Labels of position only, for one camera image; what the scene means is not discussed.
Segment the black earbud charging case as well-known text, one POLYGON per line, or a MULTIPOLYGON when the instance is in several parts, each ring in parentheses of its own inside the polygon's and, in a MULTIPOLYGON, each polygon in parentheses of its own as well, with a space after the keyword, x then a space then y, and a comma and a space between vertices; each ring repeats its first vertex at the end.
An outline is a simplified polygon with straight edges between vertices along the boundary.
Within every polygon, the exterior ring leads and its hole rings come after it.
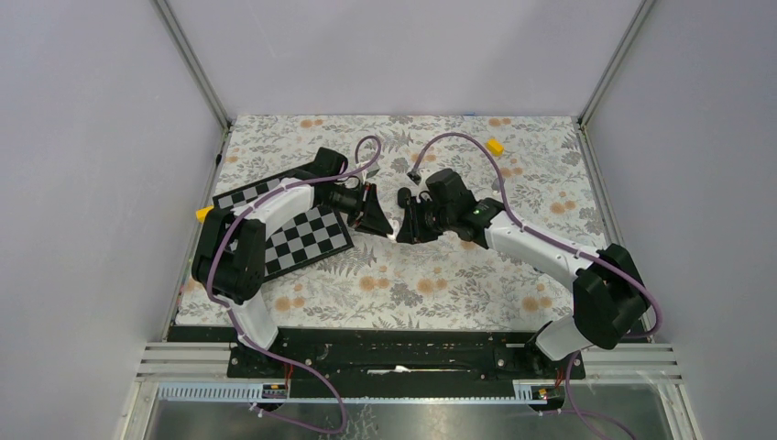
POLYGON ((406 209, 411 202, 412 202, 412 193, 410 189, 406 187, 398 189, 397 205, 402 209, 406 209))

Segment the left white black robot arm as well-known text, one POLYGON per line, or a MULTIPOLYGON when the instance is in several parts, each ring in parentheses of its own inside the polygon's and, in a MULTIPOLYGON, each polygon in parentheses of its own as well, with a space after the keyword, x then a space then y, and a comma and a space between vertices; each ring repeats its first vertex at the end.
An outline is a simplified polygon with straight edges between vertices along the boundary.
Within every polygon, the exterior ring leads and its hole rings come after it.
POLYGON ((346 216, 355 231, 389 237, 376 185, 345 185, 345 155, 319 148, 314 159, 281 174, 279 184, 252 203, 211 208, 202 220, 191 274, 209 298, 229 313, 239 340, 252 347, 249 365, 264 377, 281 371, 284 353, 273 343, 278 326, 261 295, 266 247, 272 235, 299 215, 323 207, 346 216))

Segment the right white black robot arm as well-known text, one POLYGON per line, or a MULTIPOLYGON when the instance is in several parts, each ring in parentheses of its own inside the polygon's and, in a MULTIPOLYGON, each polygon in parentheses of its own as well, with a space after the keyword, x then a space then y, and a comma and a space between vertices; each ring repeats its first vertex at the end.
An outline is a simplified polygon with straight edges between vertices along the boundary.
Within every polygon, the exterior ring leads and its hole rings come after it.
POLYGON ((583 348, 614 348, 647 312, 650 301, 625 248, 578 246, 519 221, 501 201, 478 200, 451 169, 435 172, 426 185, 418 194, 398 190, 404 216, 397 242, 417 245, 453 232, 465 242, 518 258, 572 294, 572 311, 531 339, 525 363, 534 376, 551 376, 564 358, 583 348))

